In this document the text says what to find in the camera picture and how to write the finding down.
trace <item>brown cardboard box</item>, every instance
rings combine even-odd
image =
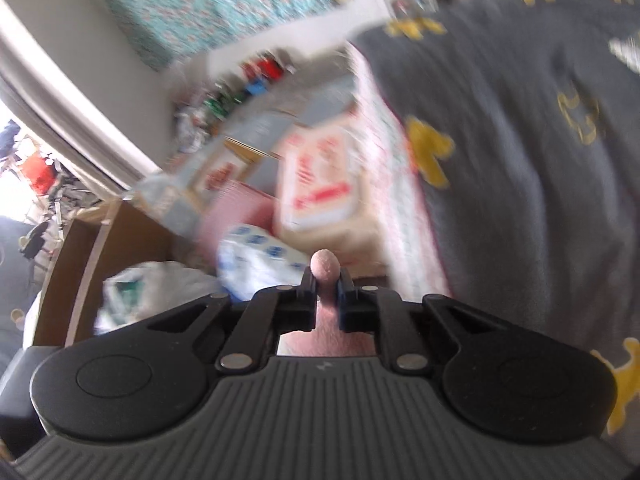
[[[170,258],[174,235],[116,200],[70,224],[42,291],[33,344],[69,346],[93,335],[102,282],[127,267]]]

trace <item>plastic bag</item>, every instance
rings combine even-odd
[[[299,285],[309,257],[283,244],[264,229],[240,224],[218,247],[218,276],[240,301],[263,288]]]
[[[146,319],[207,294],[224,292],[218,279],[178,262],[146,262],[104,280],[100,332]]]

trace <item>gray blanket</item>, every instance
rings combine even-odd
[[[639,463],[640,75],[609,42],[640,40],[640,0],[478,0],[432,18],[352,43],[404,126],[452,141],[418,177],[449,288],[617,368],[605,438]]]

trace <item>ribbed gray panel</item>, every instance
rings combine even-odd
[[[377,358],[279,357],[221,381],[165,434],[119,446],[49,436],[18,471],[33,480],[618,480],[630,467],[596,438],[527,447],[485,436],[429,383]]]

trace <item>screw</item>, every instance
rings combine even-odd
[[[254,362],[247,354],[228,354],[220,359],[220,366],[227,370],[243,370]]]
[[[429,364],[429,360],[420,354],[404,354],[396,359],[396,364],[402,370],[422,370]]]

